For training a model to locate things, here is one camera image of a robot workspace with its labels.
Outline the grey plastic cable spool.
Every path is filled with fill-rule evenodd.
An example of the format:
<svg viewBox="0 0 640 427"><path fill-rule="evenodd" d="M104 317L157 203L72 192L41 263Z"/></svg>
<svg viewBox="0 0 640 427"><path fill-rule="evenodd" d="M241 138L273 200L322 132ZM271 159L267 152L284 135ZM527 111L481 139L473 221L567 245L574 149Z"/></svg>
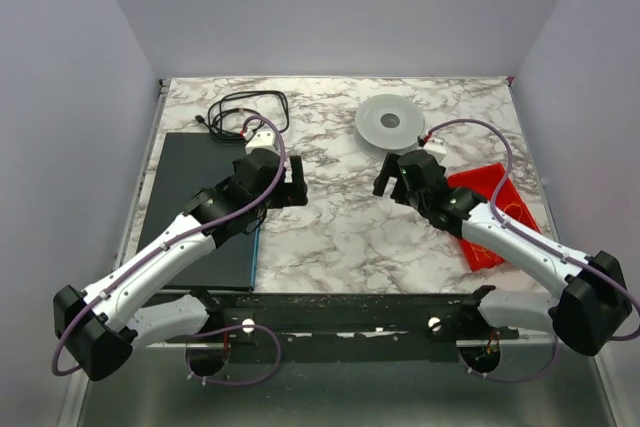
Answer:
<svg viewBox="0 0 640 427"><path fill-rule="evenodd" d="M425 118L412 101L395 94L379 94L363 101L354 121L354 140L369 157L383 161L417 147L425 132Z"/></svg>

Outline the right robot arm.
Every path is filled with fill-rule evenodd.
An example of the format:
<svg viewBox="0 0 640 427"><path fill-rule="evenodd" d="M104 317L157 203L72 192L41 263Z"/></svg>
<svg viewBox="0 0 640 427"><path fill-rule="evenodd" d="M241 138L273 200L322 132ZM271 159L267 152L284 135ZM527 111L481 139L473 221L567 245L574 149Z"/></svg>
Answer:
<svg viewBox="0 0 640 427"><path fill-rule="evenodd" d="M574 351L594 356L612 341L632 311L619 261L601 251L590 256L558 244L506 216L467 187L451 187L444 167L422 149L386 156L373 193L413 208L429 224L487 248L545 288L514 293L490 288L477 303L491 327L521 327L556 335Z"/></svg>

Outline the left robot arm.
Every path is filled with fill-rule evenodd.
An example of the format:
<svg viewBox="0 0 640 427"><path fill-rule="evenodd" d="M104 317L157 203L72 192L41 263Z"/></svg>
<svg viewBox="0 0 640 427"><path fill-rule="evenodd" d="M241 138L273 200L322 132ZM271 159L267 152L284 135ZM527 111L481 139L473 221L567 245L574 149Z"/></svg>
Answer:
<svg viewBox="0 0 640 427"><path fill-rule="evenodd" d="M67 285L53 297L54 352L67 350L77 369L99 381L135 349L197 333L210 310L198 297L147 306L170 280L229 239L247 233L269 209L308 202L302 160L258 148L234 163L233 174L194 195L171 224L129 262L83 289Z"/></svg>

